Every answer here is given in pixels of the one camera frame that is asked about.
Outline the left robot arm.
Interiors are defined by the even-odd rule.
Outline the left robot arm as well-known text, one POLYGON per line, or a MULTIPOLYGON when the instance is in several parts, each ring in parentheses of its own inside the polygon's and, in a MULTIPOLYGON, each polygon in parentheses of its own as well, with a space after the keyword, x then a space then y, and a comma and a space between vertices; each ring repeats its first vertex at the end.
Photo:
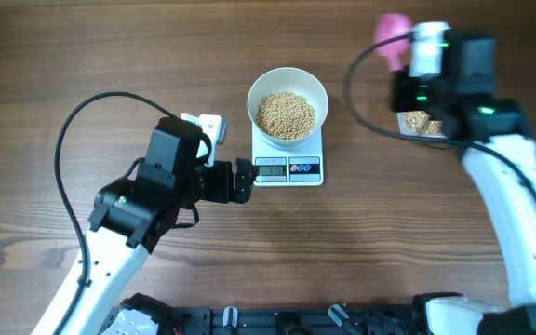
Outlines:
POLYGON ((247 159, 220 161, 226 122, 218 115, 163 117, 146 156, 128 175, 103 187, 88 220, 85 255, 38 322, 37 334, 94 334, 159 239, 181 228, 181 210, 199 200, 246 203, 257 169, 247 159))

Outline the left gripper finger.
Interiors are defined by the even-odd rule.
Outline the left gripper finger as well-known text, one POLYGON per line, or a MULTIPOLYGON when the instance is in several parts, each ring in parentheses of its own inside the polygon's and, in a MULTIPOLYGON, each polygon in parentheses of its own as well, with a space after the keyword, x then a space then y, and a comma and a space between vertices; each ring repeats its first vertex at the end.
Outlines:
POLYGON ((259 174, 259 169, 248 159, 237 158, 235 160, 237 167, 236 178, 238 180, 254 182, 259 174))
POLYGON ((251 196, 253 182, 248 179, 236 179, 234 182, 234 198, 233 201, 239 204, 245 204, 251 196))

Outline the pink plastic measuring scoop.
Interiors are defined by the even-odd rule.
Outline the pink plastic measuring scoop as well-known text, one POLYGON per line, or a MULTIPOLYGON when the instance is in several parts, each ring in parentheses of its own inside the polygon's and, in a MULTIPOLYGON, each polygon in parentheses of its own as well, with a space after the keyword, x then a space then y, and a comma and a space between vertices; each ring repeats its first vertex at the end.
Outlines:
POLYGON ((374 32, 375 53, 386 59, 390 72, 402 69, 401 56, 409 49, 411 19, 405 14, 381 16, 374 32))

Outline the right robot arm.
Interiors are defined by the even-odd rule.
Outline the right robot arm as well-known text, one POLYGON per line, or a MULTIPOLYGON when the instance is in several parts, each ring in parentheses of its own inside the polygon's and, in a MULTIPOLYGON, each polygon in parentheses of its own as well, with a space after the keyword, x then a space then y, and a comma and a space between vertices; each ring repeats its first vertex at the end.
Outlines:
POLYGON ((494 39, 442 22, 385 39, 395 73, 392 108, 425 112, 442 125, 480 192, 499 241, 510 307, 456 293, 422 297, 430 334, 536 334, 536 140, 512 99, 496 95, 494 39))

